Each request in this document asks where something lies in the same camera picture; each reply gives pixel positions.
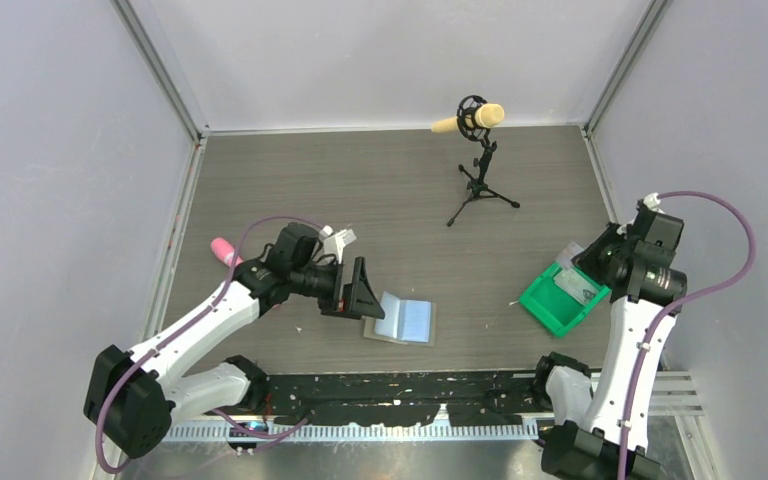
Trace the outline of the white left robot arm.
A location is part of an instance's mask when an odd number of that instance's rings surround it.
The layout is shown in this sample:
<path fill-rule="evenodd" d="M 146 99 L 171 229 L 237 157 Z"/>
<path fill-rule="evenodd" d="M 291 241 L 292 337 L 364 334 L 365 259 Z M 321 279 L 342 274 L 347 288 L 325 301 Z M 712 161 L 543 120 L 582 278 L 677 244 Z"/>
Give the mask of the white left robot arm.
<path fill-rule="evenodd" d="M 95 426 L 96 457 L 106 472 L 120 469 L 108 464 L 105 441 L 135 460 L 172 427 L 200 414 L 230 406 L 244 414 L 262 411 L 268 377 L 245 357 L 232 356 L 200 374 L 189 371 L 230 335 L 291 296 L 314 299 L 324 316 L 383 318 L 364 257 L 355 259 L 350 282 L 343 280 L 343 254 L 356 239 L 352 229 L 295 217 L 286 222 L 259 255 L 241 260 L 234 248 L 217 289 L 171 326 L 129 349 L 111 345 L 98 354 L 83 413 Z"/>

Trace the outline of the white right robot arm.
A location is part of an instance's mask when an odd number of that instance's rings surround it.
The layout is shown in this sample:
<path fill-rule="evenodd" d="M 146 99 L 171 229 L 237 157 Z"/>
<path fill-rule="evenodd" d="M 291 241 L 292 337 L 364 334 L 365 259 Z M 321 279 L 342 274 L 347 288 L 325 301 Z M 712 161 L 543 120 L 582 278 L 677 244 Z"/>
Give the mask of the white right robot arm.
<path fill-rule="evenodd" d="M 541 436 L 541 469 L 560 479 L 657 479 L 649 458 L 649 405 L 664 343 L 687 290 L 671 267 L 684 223 L 639 205 L 626 225 L 611 223 L 570 263 L 610 290 L 610 338 L 597 380 L 582 362 L 552 352 L 540 359 L 531 397 L 553 411 Z"/>

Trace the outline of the card inside green bin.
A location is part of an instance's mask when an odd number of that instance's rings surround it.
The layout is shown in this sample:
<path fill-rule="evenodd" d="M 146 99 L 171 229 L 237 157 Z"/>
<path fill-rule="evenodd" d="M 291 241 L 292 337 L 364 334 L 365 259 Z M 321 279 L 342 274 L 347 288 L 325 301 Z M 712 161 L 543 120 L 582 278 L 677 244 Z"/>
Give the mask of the card inside green bin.
<path fill-rule="evenodd" d="M 587 278 L 574 268 L 562 268 L 554 277 L 555 285 L 581 305 L 593 301 L 600 288 L 594 286 Z"/>

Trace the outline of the green plastic bin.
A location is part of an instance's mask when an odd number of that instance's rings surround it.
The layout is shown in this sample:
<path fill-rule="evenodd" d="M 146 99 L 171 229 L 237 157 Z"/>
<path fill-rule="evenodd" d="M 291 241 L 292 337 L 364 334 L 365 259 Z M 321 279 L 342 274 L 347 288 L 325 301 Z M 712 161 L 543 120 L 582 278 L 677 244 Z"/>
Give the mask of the green plastic bin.
<path fill-rule="evenodd" d="M 581 305 L 555 285 L 553 277 L 561 269 L 558 264 L 551 264 L 518 299 L 519 304 L 527 312 L 558 338 L 564 337 L 578 326 L 610 293 L 609 287 L 595 283 L 576 269 L 594 286 L 600 288 L 600 292 L 593 301 L 587 305 Z"/>

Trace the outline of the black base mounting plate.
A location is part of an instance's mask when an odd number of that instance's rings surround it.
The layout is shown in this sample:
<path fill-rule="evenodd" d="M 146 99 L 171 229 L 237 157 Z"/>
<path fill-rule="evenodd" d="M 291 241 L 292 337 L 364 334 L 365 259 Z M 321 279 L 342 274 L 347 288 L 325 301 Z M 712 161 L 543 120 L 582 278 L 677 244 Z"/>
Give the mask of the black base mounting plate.
<path fill-rule="evenodd" d="M 588 404 L 592 390 L 568 394 L 546 370 L 281 374 L 267 379 L 260 404 L 224 406 L 227 415 L 280 425 L 427 426 L 445 414 L 453 426 L 512 426 L 525 414 Z"/>

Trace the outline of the pink cylindrical toy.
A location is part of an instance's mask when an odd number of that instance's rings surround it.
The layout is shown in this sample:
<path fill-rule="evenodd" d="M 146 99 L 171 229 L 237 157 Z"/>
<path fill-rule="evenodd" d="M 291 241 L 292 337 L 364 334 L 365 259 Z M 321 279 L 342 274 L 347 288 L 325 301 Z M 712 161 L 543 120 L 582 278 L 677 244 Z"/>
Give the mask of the pink cylindrical toy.
<path fill-rule="evenodd" d="M 229 268 L 236 267 L 243 262 L 243 258 L 236 251 L 236 247 L 224 238 L 214 238 L 210 242 L 210 248 L 214 256 Z"/>

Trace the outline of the yellow foam microphone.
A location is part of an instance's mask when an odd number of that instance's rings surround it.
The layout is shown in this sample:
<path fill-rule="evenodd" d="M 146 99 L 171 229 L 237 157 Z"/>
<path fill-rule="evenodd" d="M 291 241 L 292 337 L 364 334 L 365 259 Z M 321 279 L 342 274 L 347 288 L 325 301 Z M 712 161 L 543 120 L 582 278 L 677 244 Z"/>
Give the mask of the yellow foam microphone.
<path fill-rule="evenodd" d="M 431 125 L 433 133 L 448 133 L 464 129 L 492 129 L 500 124 L 505 118 L 504 108 L 495 103 L 485 103 L 457 116 L 449 117 L 434 122 Z"/>

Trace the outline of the black tripod microphone stand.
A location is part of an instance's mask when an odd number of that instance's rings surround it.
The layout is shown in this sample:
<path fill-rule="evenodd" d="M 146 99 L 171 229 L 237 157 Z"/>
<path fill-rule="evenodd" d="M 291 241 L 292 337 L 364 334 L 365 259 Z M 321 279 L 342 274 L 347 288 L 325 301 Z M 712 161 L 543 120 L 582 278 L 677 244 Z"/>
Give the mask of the black tripod microphone stand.
<path fill-rule="evenodd" d="M 467 109 L 472 110 L 478 107 L 479 105 L 482 105 L 485 103 L 489 103 L 489 102 L 485 98 L 479 95 L 468 95 L 465 98 L 463 98 L 458 104 L 456 116 L 464 113 Z M 479 143 L 483 151 L 480 157 L 476 157 L 473 159 L 473 166 L 478 169 L 478 174 L 476 176 L 469 173 L 463 164 L 458 165 L 459 172 L 463 173 L 468 179 L 468 182 L 466 184 L 466 190 L 469 192 L 469 196 L 463 201 L 459 209 L 448 220 L 448 222 L 446 223 L 447 227 L 451 227 L 455 223 L 458 216 L 461 214 L 461 212 L 469 203 L 476 202 L 479 200 L 500 199 L 506 202 L 507 204 L 509 204 L 512 208 L 519 209 L 521 207 L 519 202 L 511 200 L 510 198 L 504 195 L 501 195 L 497 191 L 491 189 L 489 185 L 486 183 L 485 177 L 489 170 L 489 166 L 492 161 L 493 154 L 497 150 L 497 142 L 490 140 L 490 131 L 492 129 L 461 128 L 460 130 L 458 130 L 458 132 L 465 139 L 471 142 Z"/>

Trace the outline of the aluminium frame rail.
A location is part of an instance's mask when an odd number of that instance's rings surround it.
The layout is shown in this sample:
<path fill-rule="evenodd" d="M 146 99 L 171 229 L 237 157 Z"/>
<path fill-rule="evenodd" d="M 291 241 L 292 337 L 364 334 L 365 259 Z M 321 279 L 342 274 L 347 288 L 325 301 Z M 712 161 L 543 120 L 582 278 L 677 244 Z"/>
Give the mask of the aluminium frame rail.
<path fill-rule="evenodd" d="M 439 414 L 427 426 L 309 426 L 304 420 L 286 426 L 249 414 L 220 417 L 206 413 L 171 427 L 160 439 L 167 443 L 246 443 L 250 438 L 242 430 L 249 428 L 256 431 L 253 439 L 258 443 L 271 441 L 280 434 L 290 443 L 532 440 L 553 422 L 554 417 L 546 413 L 532 413 L 520 416 L 512 426 L 453 426 L 447 415 Z"/>

